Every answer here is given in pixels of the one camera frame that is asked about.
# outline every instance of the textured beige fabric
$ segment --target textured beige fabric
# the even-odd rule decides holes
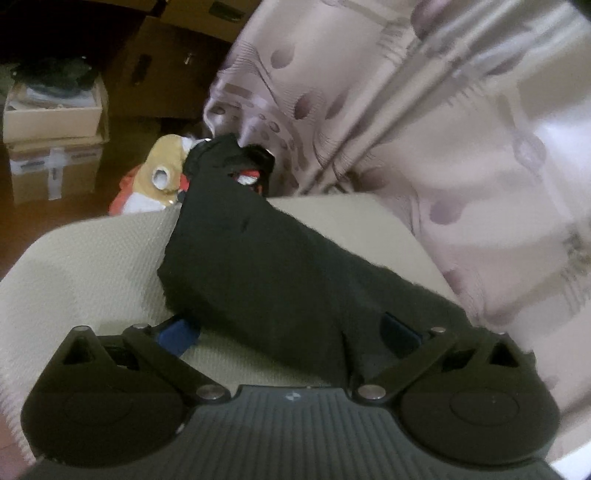
[[[565,0],[263,0],[204,113],[276,156],[273,194],[375,192],[474,322],[533,346],[554,457],[591,439],[590,118]]]
[[[275,199],[277,208],[338,244],[408,280],[454,299],[427,254],[370,195]],[[20,411],[68,331],[90,325],[118,334],[170,316],[156,269],[178,211],[140,213],[69,225],[40,238],[0,283],[0,407],[20,445]],[[204,332],[183,359],[235,390],[239,384],[319,385],[320,380]]]

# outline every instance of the curtain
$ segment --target curtain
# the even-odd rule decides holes
[[[551,457],[591,438],[591,372],[572,373],[591,338],[591,24],[572,4],[264,0],[204,120],[275,155],[273,195],[378,195],[476,325],[536,351],[563,411]]]

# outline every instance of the taped cardboard box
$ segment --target taped cardboard box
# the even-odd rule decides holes
[[[12,87],[4,104],[2,138],[5,144],[52,138],[86,138],[96,135],[107,100],[105,85],[101,78],[97,78],[92,89],[95,105],[88,107],[17,110],[11,106],[11,103],[15,100],[18,88],[20,88],[18,85]]]
[[[95,189],[103,146],[109,141],[106,97],[96,135],[7,145],[14,203],[57,200]]]

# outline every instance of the patterned curtain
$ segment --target patterned curtain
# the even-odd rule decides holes
[[[551,457],[591,438],[591,368],[573,373],[591,365],[591,24],[575,7],[264,0],[204,118],[275,155],[274,195],[377,194],[476,324],[536,351],[564,414]]]

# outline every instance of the black garment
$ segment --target black garment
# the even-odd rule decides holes
[[[241,157],[232,141],[221,144],[233,160],[210,146],[192,169],[158,269],[172,310],[189,309],[204,326],[338,386],[347,385],[349,364],[370,378],[396,362],[379,335],[384,312],[416,330],[468,327],[457,305],[341,249],[231,180],[224,165]]]

